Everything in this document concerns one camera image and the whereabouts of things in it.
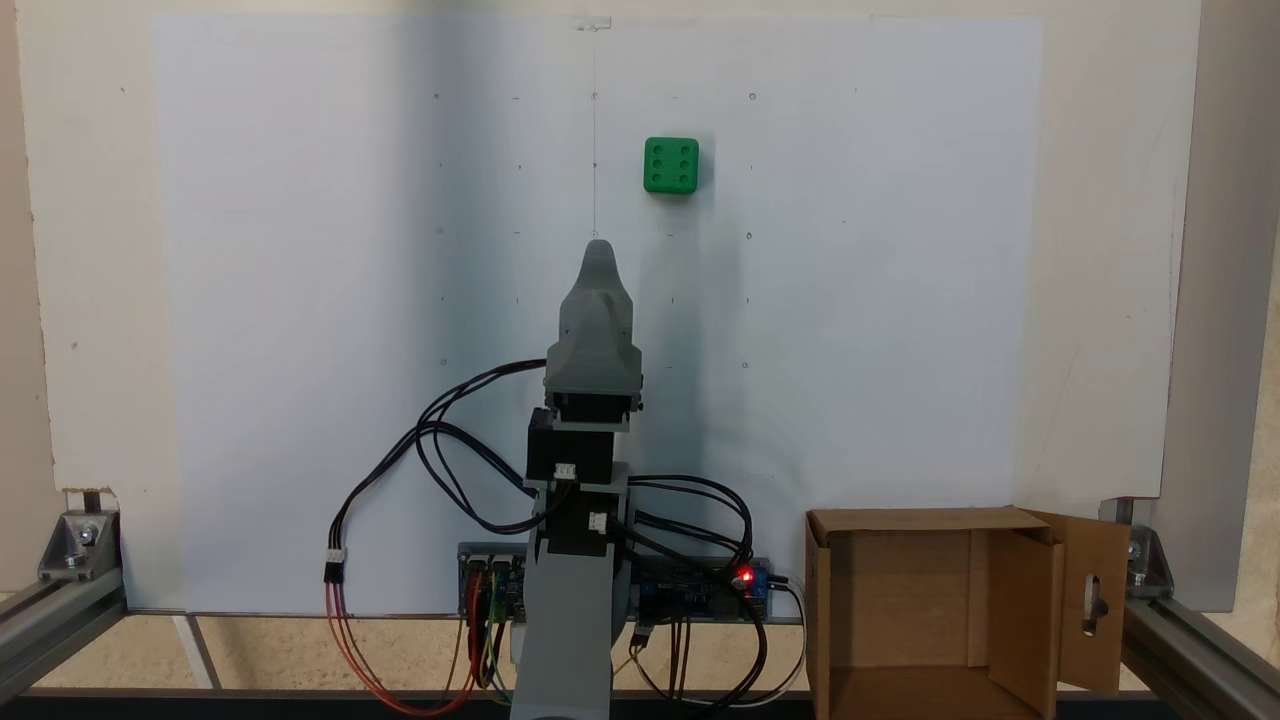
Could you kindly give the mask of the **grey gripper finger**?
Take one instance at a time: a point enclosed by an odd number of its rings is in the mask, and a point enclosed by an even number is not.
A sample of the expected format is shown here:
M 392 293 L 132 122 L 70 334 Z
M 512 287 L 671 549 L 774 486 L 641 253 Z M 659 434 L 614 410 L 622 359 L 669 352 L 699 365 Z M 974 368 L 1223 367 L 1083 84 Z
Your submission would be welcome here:
M 559 305 L 558 336 L 570 334 L 596 305 L 605 309 L 605 328 L 634 338 L 634 301 L 625 288 L 613 246 L 591 240 L 585 247 L 577 277 Z

